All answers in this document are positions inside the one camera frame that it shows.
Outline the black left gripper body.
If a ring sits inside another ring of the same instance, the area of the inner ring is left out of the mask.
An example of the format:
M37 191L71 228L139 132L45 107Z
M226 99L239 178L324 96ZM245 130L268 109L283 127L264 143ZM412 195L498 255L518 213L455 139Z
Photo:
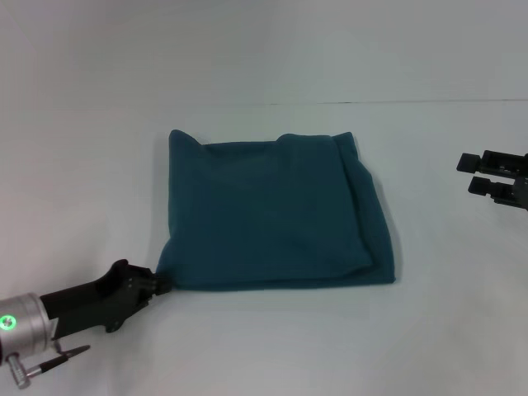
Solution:
M40 300L56 322L53 339L58 340L97 326L114 332L151 298L152 272L121 259L101 278L42 295Z

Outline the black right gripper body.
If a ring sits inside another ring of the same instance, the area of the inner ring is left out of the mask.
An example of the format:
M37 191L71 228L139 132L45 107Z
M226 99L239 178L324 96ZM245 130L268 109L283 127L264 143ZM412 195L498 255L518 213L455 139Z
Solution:
M512 194L516 203L525 210L528 210L527 159L528 155L526 154L519 162L518 171L512 185Z

